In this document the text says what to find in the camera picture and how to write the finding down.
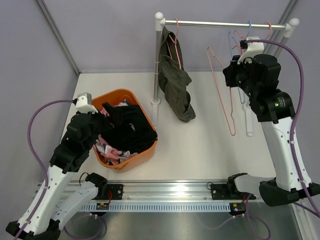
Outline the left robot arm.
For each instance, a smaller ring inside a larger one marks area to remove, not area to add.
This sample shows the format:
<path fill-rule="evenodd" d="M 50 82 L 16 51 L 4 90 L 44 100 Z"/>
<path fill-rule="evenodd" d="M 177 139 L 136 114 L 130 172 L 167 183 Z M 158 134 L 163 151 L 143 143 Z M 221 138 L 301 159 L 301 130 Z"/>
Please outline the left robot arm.
<path fill-rule="evenodd" d="M 61 204 L 58 203 L 73 175 L 89 157 L 89 151 L 99 135 L 122 122 L 122 116 L 108 103 L 102 106 L 111 111 L 109 116 L 100 113 L 90 104 L 85 109 L 79 106 L 76 108 L 77 112 L 55 148 L 48 168 L 44 167 L 35 152 L 31 134 L 27 134 L 29 148 L 44 173 L 44 181 L 24 215 L 8 223 L 5 230 L 14 239 L 56 240 L 67 222 L 90 200 L 122 199 L 123 185 L 109 185 L 103 176 L 90 173 L 71 196 Z"/>

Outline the pink shark print shorts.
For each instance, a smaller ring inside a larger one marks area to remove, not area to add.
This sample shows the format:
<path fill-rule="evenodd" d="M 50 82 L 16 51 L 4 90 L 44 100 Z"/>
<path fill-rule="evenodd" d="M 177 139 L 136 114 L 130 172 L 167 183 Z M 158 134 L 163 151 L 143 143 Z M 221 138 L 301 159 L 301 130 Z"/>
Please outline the pink shark print shorts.
<path fill-rule="evenodd" d="M 116 148 L 113 148 L 101 135 L 98 136 L 94 146 L 100 155 L 104 157 L 103 162 L 109 166 L 118 165 L 138 155 L 137 152 L 117 150 Z"/>

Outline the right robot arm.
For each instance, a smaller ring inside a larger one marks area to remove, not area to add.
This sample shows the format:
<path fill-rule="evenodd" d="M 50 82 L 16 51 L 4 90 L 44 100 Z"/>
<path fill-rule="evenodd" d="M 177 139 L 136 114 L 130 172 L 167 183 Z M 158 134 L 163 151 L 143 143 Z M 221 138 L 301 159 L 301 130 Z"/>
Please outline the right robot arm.
<path fill-rule="evenodd" d="M 226 192 L 233 199 L 243 193 L 259 196 L 270 207 L 288 205 L 320 193 L 304 169 L 299 148 L 292 154 L 291 125 L 296 116 L 290 95 L 278 89 L 281 65 L 276 57 L 235 55 L 222 72 L 228 87 L 239 87 L 261 124 L 275 170 L 274 178 L 238 173 L 228 177 Z"/>

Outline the blue wire hanger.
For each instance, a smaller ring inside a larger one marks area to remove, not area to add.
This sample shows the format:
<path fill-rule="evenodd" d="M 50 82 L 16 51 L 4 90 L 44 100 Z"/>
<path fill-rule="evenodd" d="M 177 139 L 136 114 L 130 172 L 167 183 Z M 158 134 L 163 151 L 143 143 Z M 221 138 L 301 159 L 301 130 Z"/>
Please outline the blue wire hanger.
<path fill-rule="evenodd" d="M 237 29 L 235 29 L 233 33 L 231 33 L 231 31 L 228 32 L 227 39 L 228 39 L 229 53 L 231 57 L 233 57 L 233 49 L 238 49 L 240 54 L 243 53 L 243 50 L 240 47 L 240 42 L 237 41 L 235 34 L 239 36 L 240 40 L 245 40 L 245 37 Z M 238 90 L 240 103 L 244 104 L 246 100 L 245 93 L 242 90 L 240 90 L 239 87 L 237 88 L 237 90 Z"/>

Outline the olive green shorts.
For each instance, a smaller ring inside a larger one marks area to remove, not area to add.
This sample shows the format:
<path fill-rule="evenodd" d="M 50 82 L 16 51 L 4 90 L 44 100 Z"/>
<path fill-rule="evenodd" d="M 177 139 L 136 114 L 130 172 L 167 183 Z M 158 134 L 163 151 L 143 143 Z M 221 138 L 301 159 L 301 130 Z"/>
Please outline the olive green shorts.
<path fill-rule="evenodd" d="M 159 66 L 159 86 L 164 92 L 165 100 L 171 107 L 175 116 L 182 122 L 188 123 L 196 118 L 196 113 L 191 105 L 191 96 L 187 91 L 187 86 L 192 82 L 189 74 L 184 69 L 183 56 L 179 41 L 177 47 L 181 59 L 182 70 L 176 57 L 174 44 L 168 37 L 169 31 L 163 28 L 160 43 L 160 66 Z M 167 41 L 169 43 L 173 60 L 170 59 L 167 50 Z"/>

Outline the black shorts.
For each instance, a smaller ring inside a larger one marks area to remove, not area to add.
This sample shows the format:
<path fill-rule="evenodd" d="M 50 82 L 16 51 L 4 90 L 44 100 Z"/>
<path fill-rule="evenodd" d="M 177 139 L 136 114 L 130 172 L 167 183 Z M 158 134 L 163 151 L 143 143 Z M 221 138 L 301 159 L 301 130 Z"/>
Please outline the black shorts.
<path fill-rule="evenodd" d="M 140 154 L 158 140 L 157 132 L 149 125 L 138 104 L 114 107 L 122 112 L 122 125 L 101 134 L 111 147 Z"/>

